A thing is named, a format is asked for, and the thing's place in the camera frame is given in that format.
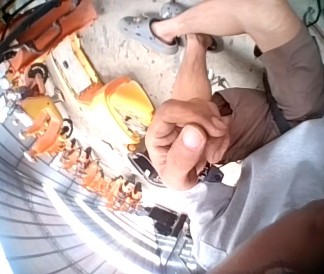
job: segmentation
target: bare leg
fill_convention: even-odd
[[[151,28],[167,43],[190,33],[248,33],[265,52],[291,40],[301,25],[287,0],[206,0]]]
[[[187,35],[185,56],[174,83],[172,99],[211,99],[211,85],[206,71],[206,50],[210,45],[208,35]]]

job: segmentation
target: fabric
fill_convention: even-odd
[[[180,192],[205,269],[293,209],[324,199],[324,119],[304,122],[247,157],[236,188],[202,182]]]
[[[291,127],[324,116],[324,65],[317,44],[302,26],[286,44],[263,53],[273,98]],[[250,88],[219,91],[233,111],[230,144],[219,164],[242,160],[280,136],[264,92]],[[215,95],[212,101],[222,116],[229,109]]]

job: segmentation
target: concrete floor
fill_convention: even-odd
[[[157,14],[166,0],[95,0],[94,6],[99,15],[98,19],[89,27],[79,32],[82,48],[91,60],[94,68],[104,83],[117,77],[128,75],[136,80],[147,92],[152,103],[157,108],[169,99],[175,76],[183,57],[183,49],[173,56],[166,56],[151,51],[139,42],[127,39],[118,32],[116,26],[120,18],[127,15]],[[187,5],[198,3],[197,0],[181,0]],[[308,5],[315,7],[315,1],[290,1],[294,10],[301,17]],[[324,29],[324,21],[319,25]],[[258,88],[263,90],[261,75],[263,67],[254,59],[254,42],[248,35],[224,37],[224,50],[218,54],[207,54],[207,68],[212,69],[216,76],[225,77],[230,87]],[[100,142],[100,138],[107,140],[114,146],[117,136],[110,134],[107,126],[79,108],[79,104],[69,92],[65,92],[65,109],[77,128],[75,136],[83,146],[92,146],[97,157],[109,172],[109,176],[116,174],[130,174],[135,171],[125,158],[126,151],[119,146],[118,151],[112,151]],[[233,170],[239,172],[239,166]]]

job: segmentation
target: window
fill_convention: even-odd
[[[3,123],[8,117],[8,107],[4,95],[0,97],[0,122]]]

